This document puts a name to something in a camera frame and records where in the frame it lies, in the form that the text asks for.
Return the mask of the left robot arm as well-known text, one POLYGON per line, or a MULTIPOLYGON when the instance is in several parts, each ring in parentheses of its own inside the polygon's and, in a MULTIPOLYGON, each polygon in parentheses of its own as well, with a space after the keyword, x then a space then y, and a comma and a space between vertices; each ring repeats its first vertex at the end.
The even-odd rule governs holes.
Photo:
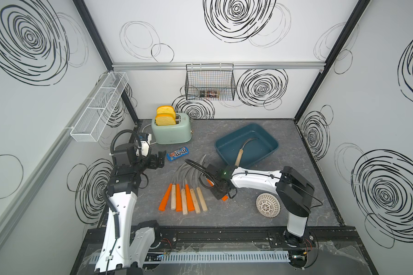
POLYGON ((150 248, 158 244, 159 225, 157 221, 148 221, 133 230, 134 207, 141 176, 147 169, 163 168, 165 153, 144 152, 140 136, 125 129, 113 138, 110 155, 113 169, 102 192, 109 217, 95 274, 109 275, 124 269, 128 275, 140 275, 150 248))

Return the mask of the wooden handled sickle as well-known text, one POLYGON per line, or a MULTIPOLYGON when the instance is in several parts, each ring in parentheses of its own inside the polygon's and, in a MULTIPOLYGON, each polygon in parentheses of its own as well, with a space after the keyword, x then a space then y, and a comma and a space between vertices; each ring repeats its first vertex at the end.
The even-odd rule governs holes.
POLYGON ((242 156, 243 156, 243 153, 244 153, 244 148, 245 148, 245 146, 248 144, 248 143, 250 143, 250 142, 252 142, 252 141, 255 141, 255 140, 258 140, 258 138, 250 138, 250 139, 247 139, 244 143, 243 143, 243 145, 241 146, 241 148, 240 148, 240 150, 239 150, 239 152, 238 152, 238 155, 237 155, 237 158, 236 158, 236 161, 235 161, 235 166, 236 167, 239 167, 239 165, 240 165, 240 162, 241 162, 241 160, 242 160, 242 156))

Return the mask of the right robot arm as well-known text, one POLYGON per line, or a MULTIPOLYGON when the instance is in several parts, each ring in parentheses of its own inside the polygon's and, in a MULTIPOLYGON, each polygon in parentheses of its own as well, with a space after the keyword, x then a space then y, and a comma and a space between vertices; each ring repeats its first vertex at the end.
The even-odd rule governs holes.
POLYGON ((243 167, 218 168, 208 165, 201 173, 217 199, 225 195, 233 198, 237 189, 255 189, 276 194, 288 211, 284 236, 290 245, 297 246, 305 238, 308 217, 315 200, 315 187, 292 167, 282 170, 259 171, 243 167))

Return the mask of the orange handled sickle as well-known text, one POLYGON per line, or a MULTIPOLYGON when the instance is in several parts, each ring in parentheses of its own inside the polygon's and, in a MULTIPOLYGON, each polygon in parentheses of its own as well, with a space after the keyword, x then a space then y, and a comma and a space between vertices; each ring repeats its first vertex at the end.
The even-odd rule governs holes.
MULTIPOLYGON (((214 186, 214 184, 213 184, 209 179, 207 179, 207 182, 209 183, 209 185, 210 185, 211 187, 214 186)), ((226 201, 227 199, 228 199, 228 195, 225 195, 224 197, 222 197, 222 200, 223 200, 223 201, 226 201)))

